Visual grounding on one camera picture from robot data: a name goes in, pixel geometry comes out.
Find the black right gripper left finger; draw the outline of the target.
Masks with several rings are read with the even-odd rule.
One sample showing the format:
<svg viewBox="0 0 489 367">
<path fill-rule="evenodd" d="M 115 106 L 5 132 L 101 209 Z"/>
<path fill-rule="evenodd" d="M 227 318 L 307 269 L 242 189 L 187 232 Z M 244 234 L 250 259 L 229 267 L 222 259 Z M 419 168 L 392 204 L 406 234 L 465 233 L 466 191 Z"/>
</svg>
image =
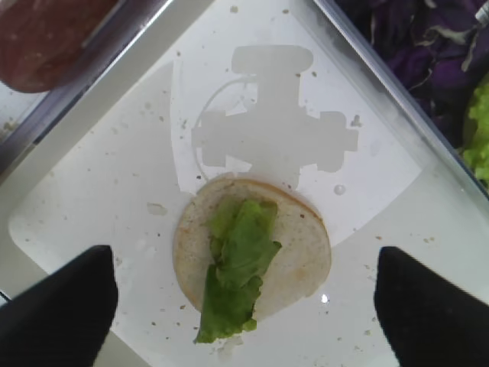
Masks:
<svg viewBox="0 0 489 367">
<path fill-rule="evenodd" d="M 1 364 L 92 366 L 117 306 L 112 249 L 95 245 L 1 307 Z"/>
</svg>

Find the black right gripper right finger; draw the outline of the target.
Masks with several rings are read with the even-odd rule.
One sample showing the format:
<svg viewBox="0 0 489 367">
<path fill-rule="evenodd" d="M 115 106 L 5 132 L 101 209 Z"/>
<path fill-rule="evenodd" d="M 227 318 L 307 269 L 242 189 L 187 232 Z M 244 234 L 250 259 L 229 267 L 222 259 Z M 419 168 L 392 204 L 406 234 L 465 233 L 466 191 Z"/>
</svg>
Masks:
<svg viewBox="0 0 489 367">
<path fill-rule="evenodd" d="M 397 247 L 379 251 L 374 308 L 401 366 L 488 364 L 488 305 Z"/>
</svg>

